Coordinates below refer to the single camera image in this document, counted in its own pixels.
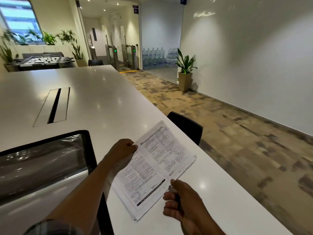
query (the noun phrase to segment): patterned carpet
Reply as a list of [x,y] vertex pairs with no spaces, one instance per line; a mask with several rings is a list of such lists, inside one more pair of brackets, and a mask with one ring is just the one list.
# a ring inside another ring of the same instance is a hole
[[122,74],[167,115],[203,126],[200,147],[294,235],[313,234],[313,141],[143,71]]

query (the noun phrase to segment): person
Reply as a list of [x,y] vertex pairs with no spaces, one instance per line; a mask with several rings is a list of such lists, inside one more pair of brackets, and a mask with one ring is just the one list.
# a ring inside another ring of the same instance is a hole
[[[43,221],[24,235],[90,234],[96,220],[106,178],[117,165],[138,149],[130,139],[113,145],[96,169],[88,175]],[[175,192],[166,192],[163,214],[181,222],[183,232],[225,235],[210,216],[198,193],[187,183],[171,180]]]

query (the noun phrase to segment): white cabinet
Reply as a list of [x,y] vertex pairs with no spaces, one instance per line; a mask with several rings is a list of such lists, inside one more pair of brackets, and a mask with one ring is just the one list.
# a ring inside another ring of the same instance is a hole
[[18,58],[22,59],[22,54],[31,53],[44,53],[44,52],[62,52],[65,57],[73,57],[72,51],[74,48],[72,45],[11,45],[10,49],[12,51],[13,57],[18,54]]

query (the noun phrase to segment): glossy tabletop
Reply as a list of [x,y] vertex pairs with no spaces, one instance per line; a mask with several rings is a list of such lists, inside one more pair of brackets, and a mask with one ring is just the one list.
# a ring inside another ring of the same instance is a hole
[[[67,119],[33,127],[49,90],[63,87],[70,87]],[[100,162],[117,140],[136,141],[161,120],[197,156],[180,179],[199,193],[226,234],[291,234],[112,66],[16,72],[0,77],[0,151],[88,130]],[[116,235],[182,234],[178,221],[163,216],[162,199],[139,222],[132,220],[112,189],[107,205]]]

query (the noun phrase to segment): paper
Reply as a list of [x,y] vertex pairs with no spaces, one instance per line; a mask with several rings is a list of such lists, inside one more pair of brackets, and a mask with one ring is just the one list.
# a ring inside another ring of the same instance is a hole
[[138,150],[116,175],[112,187],[138,221],[167,191],[170,180],[177,179],[196,156],[178,142],[163,121],[135,144]]

